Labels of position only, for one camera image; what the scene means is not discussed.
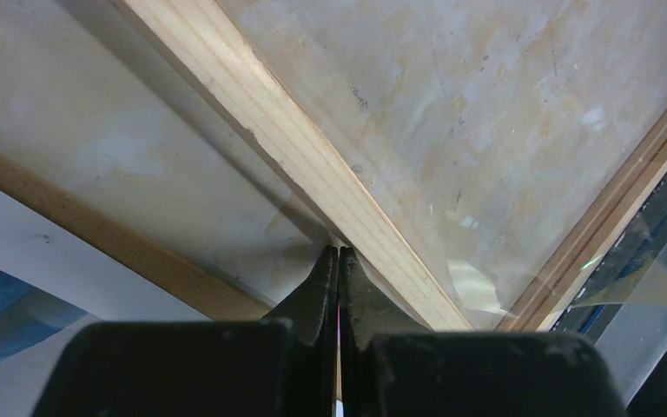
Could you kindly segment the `light wooden picture frame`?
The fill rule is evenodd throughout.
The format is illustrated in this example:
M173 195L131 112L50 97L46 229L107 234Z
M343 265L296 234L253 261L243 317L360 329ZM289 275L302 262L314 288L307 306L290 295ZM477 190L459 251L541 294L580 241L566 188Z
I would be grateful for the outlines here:
M344 157L222 8L225 1L121 1L119 9L193 88L368 261L376 276L435 329L476 329ZM619 234L596 234L652 166L643 140L667 131L667 108L601 189L495 328L546 328Z

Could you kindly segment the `printed colour photo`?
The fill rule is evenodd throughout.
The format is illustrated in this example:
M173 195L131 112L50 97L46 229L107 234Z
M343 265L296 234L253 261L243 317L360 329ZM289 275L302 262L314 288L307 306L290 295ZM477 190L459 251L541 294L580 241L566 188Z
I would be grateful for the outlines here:
M28 293L0 314L0 341L30 321L56 328L0 360L0 416L29 416L69 340L99 321L200 321L202 315L0 191L0 275Z

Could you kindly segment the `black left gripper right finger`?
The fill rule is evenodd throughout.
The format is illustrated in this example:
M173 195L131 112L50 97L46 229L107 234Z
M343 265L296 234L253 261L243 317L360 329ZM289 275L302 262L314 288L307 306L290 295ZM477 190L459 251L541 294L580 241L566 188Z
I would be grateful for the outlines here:
M432 331L340 251L346 416L623 416L608 367L584 337Z

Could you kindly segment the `clear acrylic sheet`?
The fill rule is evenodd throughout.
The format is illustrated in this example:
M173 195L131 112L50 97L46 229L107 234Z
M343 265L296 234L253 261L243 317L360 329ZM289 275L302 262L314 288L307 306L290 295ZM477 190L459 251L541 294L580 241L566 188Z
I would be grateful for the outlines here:
M225 1L475 328L667 108L667 1Z

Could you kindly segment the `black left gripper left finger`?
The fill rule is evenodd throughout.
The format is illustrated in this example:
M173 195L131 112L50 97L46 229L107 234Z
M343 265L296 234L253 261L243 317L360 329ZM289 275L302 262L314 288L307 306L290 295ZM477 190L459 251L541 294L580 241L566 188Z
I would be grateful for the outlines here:
M117 322L63 350L36 416L333 416L334 247L256 321Z

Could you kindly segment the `brown cardboard backing board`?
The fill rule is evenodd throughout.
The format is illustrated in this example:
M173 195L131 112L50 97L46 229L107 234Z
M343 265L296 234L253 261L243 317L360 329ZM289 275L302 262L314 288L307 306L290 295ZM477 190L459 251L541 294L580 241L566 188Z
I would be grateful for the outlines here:
M154 244L1 154L0 191L210 319L254 320L271 310L220 274Z

